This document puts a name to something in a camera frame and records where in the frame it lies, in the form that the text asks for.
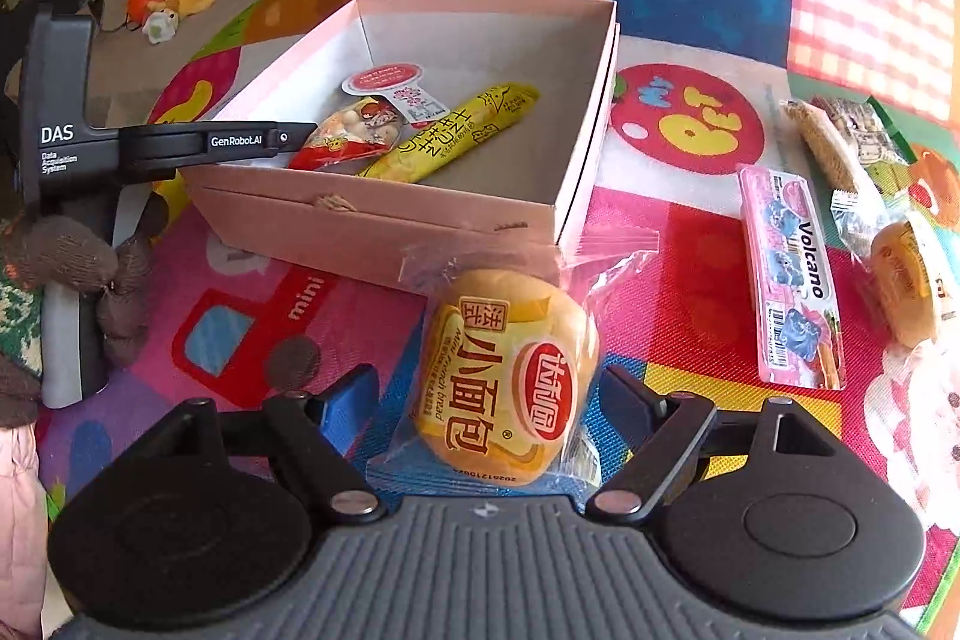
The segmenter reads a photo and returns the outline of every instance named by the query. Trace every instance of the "person's hand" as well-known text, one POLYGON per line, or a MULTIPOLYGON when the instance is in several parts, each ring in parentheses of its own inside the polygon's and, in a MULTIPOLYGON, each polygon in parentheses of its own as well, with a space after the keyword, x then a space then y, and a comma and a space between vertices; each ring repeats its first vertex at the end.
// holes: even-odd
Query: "person's hand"
POLYGON ((43 287, 60 283, 101 293, 97 319, 107 357, 117 366, 136 360, 147 338, 144 287, 151 237, 167 221, 166 202, 152 194, 136 232, 114 250, 90 229, 63 215, 18 218, 0 231, 0 428, 37 420, 43 366, 40 316, 43 287))

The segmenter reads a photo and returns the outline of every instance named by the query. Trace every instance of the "red checkered pattern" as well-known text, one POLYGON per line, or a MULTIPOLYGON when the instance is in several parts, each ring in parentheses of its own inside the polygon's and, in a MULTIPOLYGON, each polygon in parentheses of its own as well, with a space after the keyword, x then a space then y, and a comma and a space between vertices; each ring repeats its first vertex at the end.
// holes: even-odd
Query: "red checkered pattern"
POLYGON ((787 66, 947 122, 953 0, 793 0, 787 66))

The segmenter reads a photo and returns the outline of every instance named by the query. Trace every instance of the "colorful play mat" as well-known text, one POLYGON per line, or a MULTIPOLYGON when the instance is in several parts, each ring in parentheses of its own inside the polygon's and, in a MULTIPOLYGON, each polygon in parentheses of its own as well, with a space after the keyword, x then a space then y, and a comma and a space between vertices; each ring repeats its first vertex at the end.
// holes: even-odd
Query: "colorful play mat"
MULTIPOLYGON (((346 1, 253 4, 184 67, 151 121, 211 116, 346 1)), ((928 551, 904 618, 938 640, 959 637, 960 376, 902 378, 903 357, 864 305, 823 209, 829 189, 796 137, 784 133, 779 102, 790 95, 882 102, 918 157, 896 179, 909 186, 960 276, 960 0, 616 1, 618 100, 589 223, 655 228, 661 253, 614 304, 610 360, 658 391, 692 389, 721 407, 760 408, 771 387, 757 380, 734 172, 760 163, 809 177, 831 237, 848 387, 793 395, 917 511, 928 551), (704 107, 738 121, 713 128, 704 107), (687 143, 661 134, 666 115, 694 131, 687 143)), ((418 297, 224 247, 184 207, 155 254, 142 357, 102 394, 41 426, 41 474, 55 497, 75 494, 185 397, 213 395, 227 409, 256 405, 282 340, 319 346, 310 390, 358 362, 379 371, 383 402, 358 446, 361 466, 386 447, 400 418, 416 366, 418 297)), ((608 476, 626 449, 595 400, 587 422, 608 476)))

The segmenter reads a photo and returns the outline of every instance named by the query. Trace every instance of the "gray ribbed surface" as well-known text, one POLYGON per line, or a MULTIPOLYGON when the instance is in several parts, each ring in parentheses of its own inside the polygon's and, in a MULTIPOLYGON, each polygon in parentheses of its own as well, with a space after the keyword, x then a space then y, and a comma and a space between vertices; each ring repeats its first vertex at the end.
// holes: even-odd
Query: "gray ribbed surface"
MULTIPOLYGON (((365 530, 337 530, 299 581, 217 627, 166 640, 899 640, 885 615, 783 632, 731 619, 688 594, 641 533, 599 527, 565 497, 427 499, 365 530)), ((82 618, 59 640, 144 640, 82 618)))

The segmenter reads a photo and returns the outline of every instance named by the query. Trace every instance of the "open cardboard box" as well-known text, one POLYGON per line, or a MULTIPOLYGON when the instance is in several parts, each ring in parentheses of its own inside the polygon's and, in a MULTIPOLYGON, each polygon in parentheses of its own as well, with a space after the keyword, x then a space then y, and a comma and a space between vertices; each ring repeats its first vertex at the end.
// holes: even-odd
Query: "open cardboard box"
POLYGON ((451 109, 503 82, 534 85, 541 98, 415 185, 297 172, 278 156, 190 167, 190 196, 225 244, 379 285, 400 287, 416 244, 482 249, 496 237, 523 247, 536 270, 583 229, 618 36, 606 0, 352 1, 214 119, 320 122, 352 102, 344 79, 388 63, 422 66, 421 87, 451 109))

